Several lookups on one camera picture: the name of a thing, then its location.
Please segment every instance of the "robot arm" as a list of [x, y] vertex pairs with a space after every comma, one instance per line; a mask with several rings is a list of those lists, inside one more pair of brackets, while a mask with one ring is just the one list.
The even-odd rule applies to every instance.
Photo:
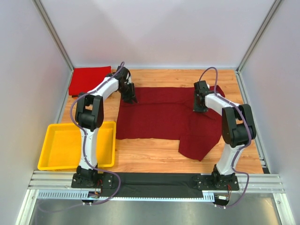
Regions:
[[[114, 92], [121, 93], [121, 99], [127, 103], [136, 102], [135, 86], [131, 82], [131, 74], [128, 69], [123, 67], [120, 72], [111, 78], [113, 74], [108, 74], [104, 80], [93, 90], [92, 93], [81, 98], [77, 102], [75, 120], [83, 128], [80, 130], [82, 146], [81, 159], [76, 173], [73, 176], [71, 187], [73, 188], [93, 188], [99, 181], [99, 176], [96, 170], [92, 170], [86, 160], [93, 167], [97, 166], [96, 144], [98, 130], [104, 120], [103, 102]], [[87, 106], [92, 105], [92, 109], [87, 109]], [[85, 155], [83, 154], [83, 141], [86, 133]]]
[[205, 81], [196, 82], [194, 87], [194, 111], [205, 113], [208, 109], [212, 109], [222, 116], [222, 136], [225, 146], [222, 156], [213, 171], [215, 182], [218, 183], [226, 177], [230, 178], [234, 176], [233, 168], [236, 167], [242, 153], [240, 149], [248, 143], [245, 124], [237, 124], [236, 120], [241, 120], [241, 118], [236, 108], [231, 104], [236, 105], [241, 110], [250, 130], [251, 138], [254, 139], [256, 137], [256, 129], [252, 111], [248, 104], [239, 105], [232, 102], [230, 104], [230, 101], [224, 99], [220, 94], [216, 95], [214, 91], [211, 91]]

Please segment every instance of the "white wall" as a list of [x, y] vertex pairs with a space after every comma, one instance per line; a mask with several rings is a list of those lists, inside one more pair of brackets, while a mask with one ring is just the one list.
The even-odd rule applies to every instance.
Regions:
[[31, 0], [0, 3], [0, 224], [15, 224], [70, 70]]
[[266, 157], [300, 224], [300, 1], [283, 1], [242, 71]]
[[237, 67], [273, 0], [42, 0], [75, 67]]

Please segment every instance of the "folded cloth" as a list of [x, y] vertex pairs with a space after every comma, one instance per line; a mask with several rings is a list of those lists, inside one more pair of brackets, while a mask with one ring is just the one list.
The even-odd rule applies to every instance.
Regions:
[[179, 152], [199, 161], [219, 142], [221, 116], [193, 112], [194, 88], [135, 88], [135, 95], [138, 104], [120, 102], [117, 139], [180, 140]]
[[111, 67], [75, 68], [69, 86], [69, 95], [79, 95], [97, 87], [111, 72]]

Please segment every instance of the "yellow tray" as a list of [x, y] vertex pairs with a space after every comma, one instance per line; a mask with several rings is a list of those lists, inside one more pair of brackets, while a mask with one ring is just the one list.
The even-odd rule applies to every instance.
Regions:
[[[114, 165], [116, 143], [116, 122], [104, 121], [97, 135], [98, 168]], [[39, 170], [75, 171], [81, 157], [81, 135], [73, 123], [48, 126]]]

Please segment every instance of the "wood surface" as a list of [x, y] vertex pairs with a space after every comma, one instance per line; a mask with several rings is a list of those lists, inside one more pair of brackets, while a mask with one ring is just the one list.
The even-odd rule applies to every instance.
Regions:
[[[193, 87], [203, 70], [131, 69], [136, 87]], [[215, 81], [214, 70], [208, 71], [203, 80], [209, 85]], [[219, 70], [218, 85], [229, 100], [242, 103], [240, 90], [233, 70]], [[70, 123], [69, 110], [74, 99], [69, 97], [62, 123]], [[117, 121], [120, 93], [114, 92], [105, 102], [105, 120]], [[115, 172], [144, 173], [210, 173], [221, 157], [224, 141], [219, 143], [199, 162], [184, 157], [178, 152], [179, 141], [163, 139], [116, 140]], [[248, 173], [263, 173], [255, 143], [246, 148], [237, 164], [237, 170]]]

